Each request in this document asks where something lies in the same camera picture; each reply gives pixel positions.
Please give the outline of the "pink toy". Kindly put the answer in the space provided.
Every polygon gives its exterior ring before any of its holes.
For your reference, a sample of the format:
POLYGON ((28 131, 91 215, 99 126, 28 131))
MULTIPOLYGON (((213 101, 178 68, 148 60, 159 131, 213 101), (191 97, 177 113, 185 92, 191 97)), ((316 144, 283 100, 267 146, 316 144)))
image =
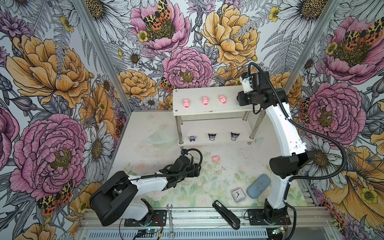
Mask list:
POLYGON ((220 102, 221 102, 222 104, 226 104, 226 103, 227 103, 227 97, 226 97, 226 96, 224 96, 224 95, 220 95, 219 99, 220 99, 220 102))
POLYGON ((186 108, 186 109, 188 109, 189 107, 190 107, 190 101, 188 100, 188 99, 185 99, 184 101, 183 101, 183 106, 184 106, 184 108, 186 108))
POLYGON ((208 97, 203 97, 203 98, 202 98, 202 103, 203 103, 204 106, 207 106, 207 105, 209 104, 209 99, 208 99, 208 97))
POLYGON ((212 157, 212 161, 215 162, 215 163, 220 162, 220 160, 221 160, 221 159, 220 159, 219 156, 213 156, 213 157, 212 157))

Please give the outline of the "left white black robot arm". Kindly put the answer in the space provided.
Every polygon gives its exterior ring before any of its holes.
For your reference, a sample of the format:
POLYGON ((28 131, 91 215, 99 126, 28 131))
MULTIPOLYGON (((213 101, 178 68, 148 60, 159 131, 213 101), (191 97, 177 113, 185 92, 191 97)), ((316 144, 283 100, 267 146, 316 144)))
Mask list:
POLYGON ((202 163, 202 153, 189 149, 182 150, 173 164, 151 175, 129 176, 124 171, 118 171, 91 195, 90 207, 104 227, 119 219, 148 226, 157 217, 149 202, 139 199, 139 196, 166 191, 186 178, 198 177, 202 163))

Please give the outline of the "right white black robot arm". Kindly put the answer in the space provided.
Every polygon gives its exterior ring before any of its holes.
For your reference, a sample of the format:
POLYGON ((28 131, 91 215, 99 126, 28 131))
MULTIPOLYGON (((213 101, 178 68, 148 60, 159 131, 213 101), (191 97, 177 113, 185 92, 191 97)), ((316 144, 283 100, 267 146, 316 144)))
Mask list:
POLYGON ((296 127, 290 122, 290 105, 283 89, 276 89, 269 80, 267 72, 244 73, 241 80, 243 90, 238 93, 240 106, 260 106, 266 112, 279 140, 281 154, 270 159, 274 173, 271 192, 265 200, 261 212, 249 212, 250 221, 262 224, 290 224, 287 196, 291 186, 290 179, 314 159, 313 151, 308 151, 296 127))

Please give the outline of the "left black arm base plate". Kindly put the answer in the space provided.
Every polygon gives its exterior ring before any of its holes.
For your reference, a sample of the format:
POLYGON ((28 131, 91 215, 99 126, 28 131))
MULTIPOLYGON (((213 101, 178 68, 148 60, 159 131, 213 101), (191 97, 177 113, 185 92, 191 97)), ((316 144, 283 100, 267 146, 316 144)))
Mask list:
POLYGON ((167 223, 167 210, 153 210, 144 216, 140 221, 125 219, 125 227, 165 227, 167 223))

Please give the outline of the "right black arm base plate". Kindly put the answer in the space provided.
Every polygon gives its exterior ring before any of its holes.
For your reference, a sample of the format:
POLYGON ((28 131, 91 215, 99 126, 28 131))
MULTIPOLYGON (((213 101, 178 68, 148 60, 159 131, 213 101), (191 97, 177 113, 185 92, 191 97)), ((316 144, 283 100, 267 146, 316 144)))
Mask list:
POLYGON ((271 211, 269 209, 248 209, 244 218, 248 219, 251 226, 289 226, 292 224, 287 209, 271 211))

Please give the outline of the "black white kuromi toy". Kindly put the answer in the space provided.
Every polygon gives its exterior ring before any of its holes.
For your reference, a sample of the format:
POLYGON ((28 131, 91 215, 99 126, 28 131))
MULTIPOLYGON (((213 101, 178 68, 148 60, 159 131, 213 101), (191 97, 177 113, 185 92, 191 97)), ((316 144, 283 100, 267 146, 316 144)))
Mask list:
POLYGON ((209 136, 209 141, 214 142, 216 140, 217 134, 208 134, 208 136, 209 136))

